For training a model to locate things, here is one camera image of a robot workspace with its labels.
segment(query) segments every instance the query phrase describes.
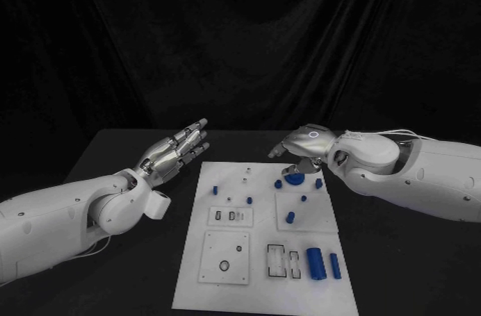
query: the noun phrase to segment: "blue object in gripper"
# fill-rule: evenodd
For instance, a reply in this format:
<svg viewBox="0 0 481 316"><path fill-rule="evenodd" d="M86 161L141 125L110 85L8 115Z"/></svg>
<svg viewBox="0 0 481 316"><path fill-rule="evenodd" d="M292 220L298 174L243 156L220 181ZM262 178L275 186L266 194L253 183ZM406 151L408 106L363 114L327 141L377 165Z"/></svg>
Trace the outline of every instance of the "blue object in gripper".
<svg viewBox="0 0 481 316"><path fill-rule="evenodd" d="M286 223L292 224L294 223L294 218L295 218L297 214L294 212L289 212L288 214L288 218L286 218Z"/></svg>
<svg viewBox="0 0 481 316"><path fill-rule="evenodd" d="M336 253L331 253L330 256L331 256L334 278L341 279L341 269L338 268L338 255Z"/></svg>
<svg viewBox="0 0 481 316"><path fill-rule="evenodd" d="M307 179L305 175L304 174L292 174L292 175L286 175L284 177L284 179L286 179L286 182L291 184L291 185L299 185L304 183L304 180Z"/></svg>
<svg viewBox="0 0 481 316"><path fill-rule="evenodd" d="M317 179L317 189L320 189L323 187L323 179L318 178Z"/></svg>
<svg viewBox="0 0 481 316"><path fill-rule="evenodd" d="M307 250L310 269L311 269L311 278L314 280L323 280L328 277L325 274L324 260L320 248L310 248Z"/></svg>

